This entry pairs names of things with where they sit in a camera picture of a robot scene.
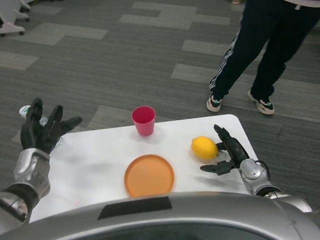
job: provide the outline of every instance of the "white stripe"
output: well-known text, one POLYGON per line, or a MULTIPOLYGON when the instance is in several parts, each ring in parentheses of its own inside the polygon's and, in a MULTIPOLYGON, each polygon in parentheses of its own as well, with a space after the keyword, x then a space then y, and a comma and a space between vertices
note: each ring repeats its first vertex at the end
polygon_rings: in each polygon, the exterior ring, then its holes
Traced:
POLYGON ((220 63, 220 66, 219 66, 219 69, 218 69, 218 73, 216 74, 216 76, 214 77, 214 79, 211 80, 211 83, 209 85, 209 88, 212 89, 216 86, 216 80, 217 80, 217 77, 222 73, 222 71, 224 70, 224 67, 226 66, 227 64, 227 60, 228 58, 234 53, 234 48, 235 48, 235 45, 236 45, 236 41, 238 39, 238 36, 239 36, 239 33, 240 33, 240 30, 241 30, 241 27, 239 28, 238 32, 236 33, 235 37, 234 37, 234 40, 231 42, 231 45, 230 45, 230 49, 226 52, 226 55, 223 57, 221 63, 220 63))

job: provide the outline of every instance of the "pink cup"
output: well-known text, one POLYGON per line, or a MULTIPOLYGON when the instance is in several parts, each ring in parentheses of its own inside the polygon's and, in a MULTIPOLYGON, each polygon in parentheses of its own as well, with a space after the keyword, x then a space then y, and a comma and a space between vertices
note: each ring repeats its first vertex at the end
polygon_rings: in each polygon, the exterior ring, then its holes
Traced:
POLYGON ((142 136, 149 136, 154 132, 156 111, 149 106, 139 106, 132 112, 132 120, 142 136))

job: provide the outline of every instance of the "white bottle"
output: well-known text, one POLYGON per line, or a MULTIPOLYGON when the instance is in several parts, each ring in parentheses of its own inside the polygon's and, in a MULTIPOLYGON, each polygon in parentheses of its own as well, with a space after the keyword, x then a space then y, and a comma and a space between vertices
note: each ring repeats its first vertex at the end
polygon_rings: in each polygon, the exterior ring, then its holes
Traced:
MULTIPOLYGON (((29 110, 29 108, 31 107, 31 105, 26 105, 26 106, 23 106, 22 108, 20 108, 19 110, 19 114, 22 118, 26 119, 27 118, 27 112, 29 110)), ((39 123, 41 126, 45 126, 48 122, 48 118, 46 116, 42 116, 39 123)), ((55 149, 57 147, 59 147, 61 144, 62 144, 63 140, 61 137, 59 137, 58 139, 58 142, 56 143, 55 145, 55 149)))
MULTIPOLYGON (((31 105, 26 105, 26 106, 23 106, 22 108, 20 108, 19 110, 19 114, 22 118, 26 119, 27 118, 27 112, 29 110, 29 108, 31 107, 31 105)), ((42 116, 39 123, 41 126, 44 126, 46 125, 48 122, 48 118, 46 116, 42 116)))

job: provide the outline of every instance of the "gray carpet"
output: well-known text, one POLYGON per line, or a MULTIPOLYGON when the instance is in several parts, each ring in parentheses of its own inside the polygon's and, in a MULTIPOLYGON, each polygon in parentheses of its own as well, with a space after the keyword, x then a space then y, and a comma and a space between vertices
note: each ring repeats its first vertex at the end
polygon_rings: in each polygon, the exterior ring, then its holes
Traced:
MULTIPOLYGON (((40 97, 48 114, 80 115, 78 131, 127 126, 140 105, 159 121, 211 116, 208 82, 239 27, 227 0, 65 0, 35 5, 24 36, 0 38, 0 189, 21 147, 19 109, 40 97)), ((246 93, 259 59, 225 98, 280 188, 320 209, 320 32, 315 28, 276 83, 276 114, 246 93)))

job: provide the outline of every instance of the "bottle cap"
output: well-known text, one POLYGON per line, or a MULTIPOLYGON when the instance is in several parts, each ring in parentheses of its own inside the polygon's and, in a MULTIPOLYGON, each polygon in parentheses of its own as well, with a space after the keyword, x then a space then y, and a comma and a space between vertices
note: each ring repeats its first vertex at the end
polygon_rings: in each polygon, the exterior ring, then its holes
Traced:
POLYGON ((27 118, 27 112, 28 112, 30 107, 31 107, 31 105, 26 105, 26 106, 23 106, 22 108, 20 108, 20 110, 19 110, 20 116, 23 117, 24 119, 26 119, 27 118))

